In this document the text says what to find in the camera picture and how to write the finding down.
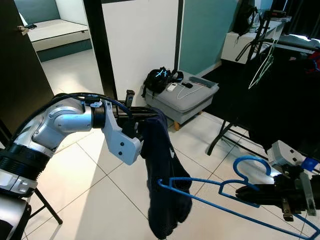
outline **wooden stool leg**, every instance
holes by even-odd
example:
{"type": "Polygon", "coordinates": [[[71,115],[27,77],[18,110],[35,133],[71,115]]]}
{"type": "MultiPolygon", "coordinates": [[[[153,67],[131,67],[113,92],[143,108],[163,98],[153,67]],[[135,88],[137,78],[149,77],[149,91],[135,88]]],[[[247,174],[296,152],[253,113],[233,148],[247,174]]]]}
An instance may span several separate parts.
{"type": "Polygon", "coordinates": [[[180,124],[177,121],[174,121],[174,129],[176,131],[179,131],[179,129],[180,129],[180,124]]]}

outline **black backpack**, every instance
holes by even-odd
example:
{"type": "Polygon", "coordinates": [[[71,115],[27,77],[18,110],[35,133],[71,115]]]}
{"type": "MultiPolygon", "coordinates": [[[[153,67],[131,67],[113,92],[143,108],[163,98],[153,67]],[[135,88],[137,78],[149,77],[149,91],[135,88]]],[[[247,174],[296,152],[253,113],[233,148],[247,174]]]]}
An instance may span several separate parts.
{"type": "Polygon", "coordinates": [[[232,31],[239,34],[239,36],[249,32],[254,23],[256,13],[258,13],[258,9],[255,7],[255,1],[242,0],[232,31]]]}
{"type": "Polygon", "coordinates": [[[153,92],[153,95],[155,93],[162,93],[162,91],[166,89],[169,83],[173,81],[179,83],[183,80],[183,78],[184,74],[181,71],[177,71],[175,69],[172,72],[170,70],[167,70],[164,66],[160,69],[153,69],[151,72],[149,72],[143,83],[144,88],[141,96],[143,98],[146,97],[147,88],[153,92]]]}

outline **white floor tile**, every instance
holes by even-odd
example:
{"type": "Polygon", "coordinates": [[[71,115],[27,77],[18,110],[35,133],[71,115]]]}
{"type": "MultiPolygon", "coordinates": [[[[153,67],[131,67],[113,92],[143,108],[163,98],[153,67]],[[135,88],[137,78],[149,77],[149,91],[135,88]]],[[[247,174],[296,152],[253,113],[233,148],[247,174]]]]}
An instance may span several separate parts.
{"type": "Polygon", "coordinates": [[[62,149],[65,149],[66,147],[70,146],[71,144],[74,144],[75,142],[83,139],[84,137],[92,134],[94,130],[91,131],[79,131],[71,133],[70,135],[66,136],[65,139],[60,143],[58,149],[56,150],[56,153],[60,152],[62,149]]]}
{"type": "MultiPolygon", "coordinates": [[[[239,177],[233,169],[233,163],[238,157],[250,155],[251,153],[247,152],[243,148],[235,146],[232,151],[227,155],[224,161],[219,165],[219,167],[214,171],[214,174],[221,178],[222,180],[230,180],[230,179],[239,179],[239,177]]],[[[259,162],[256,161],[243,161],[238,165],[239,171],[249,178],[249,182],[252,184],[273,184],[274,179],[271,176],[267,176],[266,168],[259,162]]],[[[277,174],[275,170],[271,171],[271,175],[277,174]]],[[[240,184],[232,183],[234,188],[238,189],[241,187],[240,184]]],[[[279,218],[283,218],[283,213],[280,208],[276,206],[268,206],[264,205],[264,208],[277,215],[279,218]]],[[[303,222],[295,219],[293,222],[289,222],[290,225],[295,228],[302,230],[303,222]]]]}
{"type": "MultiPolygon", "coordinates": [[[[198,115],[183,125],[179,131],[175,131],[173,127],[169,128],[169,135],[176,149],[213,172],[234,146],[230,142],[220,140],[211,156],[206,154],[209,145],[218,135],[221,125],[220,118],[198,115]]],[[[233,133],[228,132],[226,135],[235,141],[240,139],[233,133]]]]}
{"type": "MultiPolygon", "coordinates": [[[[194,178],[208,179],[210,172],[186,157],[179,151],[175,151],[185,170],[194,178]]],[[[122,164],[109,174],[117,186],[134,202],[140,211],[148,217],[150,206],[149,190],[147,188],[147,168],[145,160],[141,157],[131,166],[122,164]]],[[[195,194],[203,184],[195,182],[190,192],[195,194]]]]}
{"type": "MultiPolygon", "coordinates": [[[[219,181],[215,176],[210,178],[219,181]]],[[[299,234],[295,228],[263,208],[254,208],[218,194],[218,187],[206,183],[199,191],[199,197],[238,213],[256,218],[277,227],[299,234]]],[[[232,194],[234,189],[226,186],[225,193],[232,194]]],[[[298,240],[298,238],[239,218],[196,200],[186,221],[168,237],[170,240],[298,240]]]]}
{"type": "MultiPolygon", "coordinates": [[[[320,210],[317,210],[316,214],[317,216],[307,216],[306,219],[309,220],[316,227],[320,228],[320,210]]],[[[315,230],[309,225],[305,224],[303,226],[302,232],[307,236],[311,237],[315,233],[315,230]]]]}
{"type": "Polygon", "coordinates": [[[105,135],[101,130],[81,139],[78,144],[106,174],[122,163],[120,159],[109,152],[105,135]]]}
{"type": "Polygon", "coordinates": [[[93,50],[86,50],[42,62],[42,68],[55,94],[91,92],[103,94],[98,64],[93,50]]]}
{"type": "Polygon", "coordinates": [[[28,235],[29,240],[156,240],[147,219],[105,177],[28,235]]]}
{"type": "MultiPolygon", "coordinates": [[[[97,183],[105,173],[76,143],[53,156],[38,179],[38,189],[58,212],[75,198],[97,183]]],[[[30,205],[32,212],[42,207],[34,194],[30,205]]],[[[47,209],[30,219],[25,232],[29,234],[51,217],[47,209]]]]}

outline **blue wire hanger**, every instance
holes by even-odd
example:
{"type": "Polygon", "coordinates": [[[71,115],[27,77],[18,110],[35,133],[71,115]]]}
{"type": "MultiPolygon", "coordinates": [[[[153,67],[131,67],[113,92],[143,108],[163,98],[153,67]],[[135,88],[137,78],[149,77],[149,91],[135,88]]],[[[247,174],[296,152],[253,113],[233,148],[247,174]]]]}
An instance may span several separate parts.
{"type": "Polygon", "coordinates": [[[235,212],[235,211],[232,211],[230,209],[227,209],[223,206],[219,206],[217,204],[214,204],[212,202],[209,202],[207,200],[204,200],[200,197],[197,197],[197,196],[194,196],[194,195],[191,195],[189,193],[186,193],[184,191],[181,191],[179,189],[176,189],[173,187],[173,181],[195,181],[195,182],[203,182],[203,183],[209,183],[209,184],[214,184],[214,185],[218,185],[220,186],[219,188],[219,194],[222,195],[222,196],[225,196],[227,198],[230,198],[230,199],[233,199],[233,200],[236,200],[238,202],[241,202],[241,203],[244,203],[244,204],[247,204],[247,205],[250,205],[254,208],[259,208],[260,205],[258,204],[255,204],[255,203],[251,203],[251,202],[247,202],[247,201],[243,201],[235,196],[232,196],[230,194],[227,194],[227,193],[224,193],[223,192],[223,189],[224,189],[224,186],[226,184],[231,184],[231,183],[237,183],[237,184],[243,184],[243,185],[246,185],[246,186],[249,186],[251,188],[253,188],[254,190],[256,191],[259,191],[259,188],[251,183],[249,183],[249,179],[247,176],[243,175],[242,173],[239,172],[238,170],[238,164],[244,160],[252,160],[252,161],[257,161],[259,163],[262,163],[265,168],[266,168],[266,171],[265,171],[265,174],[267,176],[270,176],[271,174],[271,167],[270,165],[265,161],[263,160],[262,158],[259,158],[259,157],[256,157],[256,156],[242,156],[242,157],[239,157],[237,158],[234,163],[233,163],[233,170],[234,172],[239,176],[241,177],[243,180],[236,180],[236,179],[231,179],[231,180],[226,180],[226,181],[223,181],[223,182],[218,182],[218,181],[212,181],[212,180],[207,180],[207,179],[201,179],[201,178],[193,178],[193,177],[170,177],[169,179],[169,185],[164,185],[162,184],[162,179],[159,179],[158,180],[158,184],[165,188],[165,189],[169,189],[171,191],[174,191],[176,193],[179,193],[179,194],[182,194],[182,195],[185,195],[187,197],[190,197],[190,198],[193,198],[195,200],[198,200],[202,203],[205,203],[205,204],[208,204],[212,207],[215,207],[217,209],[220,209],[222,211],[225,211],[227,213],[230,213],[230,214],[233,214],[233,215],[236,215],[240,218],[243,218],[243,219],[246,219],[246,220],[249,220],[251,222],[254,222],[256,224],[260,224],[262,226],[265,226],[265,227],[268,227],[268,228],[271,228],[271,229],[274,229],[276,231],[279,231],[279,232],[282,232],[282,233],[285,233],[285,234],[289,234],[289,235],[292,235],[292,236],[295,236],[297,238],[300,238],[300,239],[304,239],[304,240],[314,240],[319,234],[320,234],[320,229],[315,226],[313,223],[311,223],[310,221],[308,221],[306,218],[300,216],[299,214],[293,214],[296,218],[300,219],[301,221],[303,221],[304,223],[308,224],[311,228],[313,228],[315,230],[315,233],[308,237],[308,236],[305,236],[305,235],[300,235],[300,234],[297,234],[295,232],[291,232],[291,231],[288,231],[288,230],[285,230],[283,228],[280,228],[280,227],[277,227],[277,226],[273,226],[269,223],[266,223],[266,222],[263,222],[263,221],[260,221],[260,220],[257,220],[257,219],[254,219],[252,217],[249,217],[249,216],[246,216],[246,215],[243,215],[241,213],[238,213],[238,212],[235,212]]]}

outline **white mattress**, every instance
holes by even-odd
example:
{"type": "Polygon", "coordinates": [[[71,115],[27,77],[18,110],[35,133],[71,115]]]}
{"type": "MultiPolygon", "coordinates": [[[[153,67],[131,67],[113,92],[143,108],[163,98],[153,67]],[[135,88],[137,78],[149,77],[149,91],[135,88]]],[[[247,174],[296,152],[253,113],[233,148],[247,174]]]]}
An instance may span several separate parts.
{"type": "Polygon", "coordinates": [[[36,51],[51,49],[90,38],[88,26],[61,19],[35,23],[28,36],[36,51]]]}

